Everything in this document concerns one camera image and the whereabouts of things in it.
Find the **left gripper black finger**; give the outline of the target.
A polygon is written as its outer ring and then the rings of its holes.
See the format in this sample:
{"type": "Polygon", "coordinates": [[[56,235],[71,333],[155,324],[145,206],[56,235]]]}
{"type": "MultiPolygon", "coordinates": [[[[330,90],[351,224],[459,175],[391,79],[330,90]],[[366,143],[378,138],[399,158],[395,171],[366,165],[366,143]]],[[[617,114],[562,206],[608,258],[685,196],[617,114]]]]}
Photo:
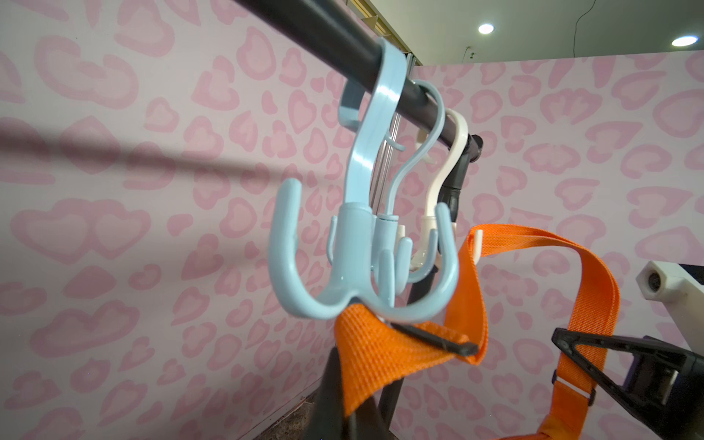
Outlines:
{"type": "Polygon", "coordinates": [[[305,440],[392,440],[393,435],[373,397],[350,416],[345,416],[343,397],[341,361],[337,348],[332,348],[304,429],[305,440]]]}

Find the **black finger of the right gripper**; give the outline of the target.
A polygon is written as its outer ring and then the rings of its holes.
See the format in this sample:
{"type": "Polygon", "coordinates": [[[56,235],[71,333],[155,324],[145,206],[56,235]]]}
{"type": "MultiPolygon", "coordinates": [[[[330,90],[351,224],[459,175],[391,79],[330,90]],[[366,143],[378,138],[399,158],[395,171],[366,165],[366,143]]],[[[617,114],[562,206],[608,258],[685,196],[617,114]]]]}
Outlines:
{"type": "Polygon", "coordinates": [[[633,418],[662,439],[703,438],[703,357],[654,337],[607,337],[557,328],[552,342],[633,418]],[[584,356],[587,348],[626,353],[622,384],[584,356]]]}

